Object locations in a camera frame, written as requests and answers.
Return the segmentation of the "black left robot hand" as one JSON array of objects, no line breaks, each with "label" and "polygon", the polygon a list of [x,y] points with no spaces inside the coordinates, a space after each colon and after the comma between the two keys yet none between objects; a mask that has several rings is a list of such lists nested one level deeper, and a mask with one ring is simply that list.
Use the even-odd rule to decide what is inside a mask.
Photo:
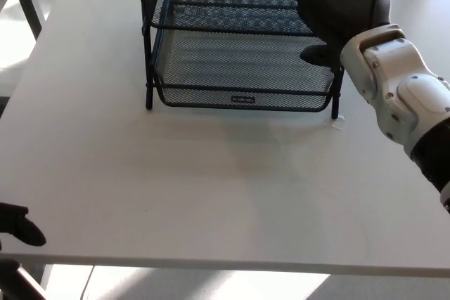
[{"label": "black left robot hand", "polygon": [[27,218],[29,209],[15,204],[1,203],[1,233],[12,235],[19,241],[42,247],[46,237],[39,227]]}]

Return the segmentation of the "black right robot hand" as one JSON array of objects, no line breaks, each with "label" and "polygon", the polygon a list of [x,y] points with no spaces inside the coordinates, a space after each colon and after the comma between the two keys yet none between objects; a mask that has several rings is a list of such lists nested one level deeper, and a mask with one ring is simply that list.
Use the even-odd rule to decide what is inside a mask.
[{"label": "black right robot hand", "polygon": [[306,47],[300,58],[333,67],[356,35],[390,23],[391,0],[295,0],[300,19],[323,43]]}]

